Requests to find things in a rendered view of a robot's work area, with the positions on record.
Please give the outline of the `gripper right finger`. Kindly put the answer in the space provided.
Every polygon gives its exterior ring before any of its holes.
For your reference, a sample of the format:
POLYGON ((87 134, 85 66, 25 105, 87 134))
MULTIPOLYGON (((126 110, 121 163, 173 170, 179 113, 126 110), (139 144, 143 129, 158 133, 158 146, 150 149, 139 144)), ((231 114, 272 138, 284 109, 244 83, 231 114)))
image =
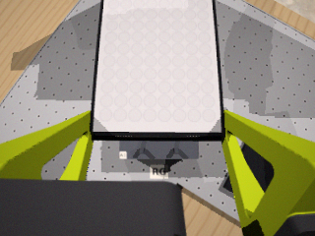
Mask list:
POLYGON ((274 236, 290 216, 315 213, 315 143, 223 113, 221 144, 243 236, 274 236), (236 137, 273 165, 265 193, 236 137))

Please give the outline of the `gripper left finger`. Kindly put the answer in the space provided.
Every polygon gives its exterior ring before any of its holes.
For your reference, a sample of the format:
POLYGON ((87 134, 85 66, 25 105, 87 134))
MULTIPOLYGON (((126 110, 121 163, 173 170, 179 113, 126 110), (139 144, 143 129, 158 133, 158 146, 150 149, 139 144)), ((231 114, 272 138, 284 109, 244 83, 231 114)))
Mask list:
POLYGON ((86 180, 93 150, 91 112, 0 144, 0 178, 42 179, 41 169, 75 141, 72 157, 59 180, 86 180))

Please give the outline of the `white well plate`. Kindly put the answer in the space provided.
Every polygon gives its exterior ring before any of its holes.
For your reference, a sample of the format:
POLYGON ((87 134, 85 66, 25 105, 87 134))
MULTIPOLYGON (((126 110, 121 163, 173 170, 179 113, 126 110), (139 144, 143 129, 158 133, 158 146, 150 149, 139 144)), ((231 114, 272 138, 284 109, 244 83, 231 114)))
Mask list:
POLYGON ((221 142, 215 0, 101 0, 94 141, 221 142))

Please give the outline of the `black rectangular frame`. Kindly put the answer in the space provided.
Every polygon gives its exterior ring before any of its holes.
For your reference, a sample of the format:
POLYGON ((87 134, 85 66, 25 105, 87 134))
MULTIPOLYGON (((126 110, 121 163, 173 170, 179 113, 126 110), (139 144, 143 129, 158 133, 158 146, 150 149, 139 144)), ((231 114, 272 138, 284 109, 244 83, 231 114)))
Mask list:
MULTIPOLYGON (((266 192, 267 187, 274 177, 273 165, 269 161, 266 161, 264 157, 258 154, 247 144, 244 144, 241 151, 259 185, 261 186, 263 191, 266 192)), ((233 193, 231 183, 229 181, 229 175, 225 180, 223 187, 233 193)))

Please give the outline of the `grey base plate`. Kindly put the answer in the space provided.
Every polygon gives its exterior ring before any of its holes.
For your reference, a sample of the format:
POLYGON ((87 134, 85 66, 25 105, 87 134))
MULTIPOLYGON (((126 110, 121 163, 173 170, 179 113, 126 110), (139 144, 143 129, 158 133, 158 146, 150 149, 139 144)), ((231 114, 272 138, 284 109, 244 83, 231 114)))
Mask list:
MULTIPOLYGON (((0 103, 0 144, 91 111, 100 0, 79 0, 0 103)), ((223 110, 315 143, 315 40, 245 0, 216 0, 223 110)), ((59 180, 79 138, 43 165, 59 180)), ((119 159, 94 141, 86 181, 179 184, 239 221, 221 142, 199 159, 119 159), (168 165, 168 178, 151 178, 168 165)))

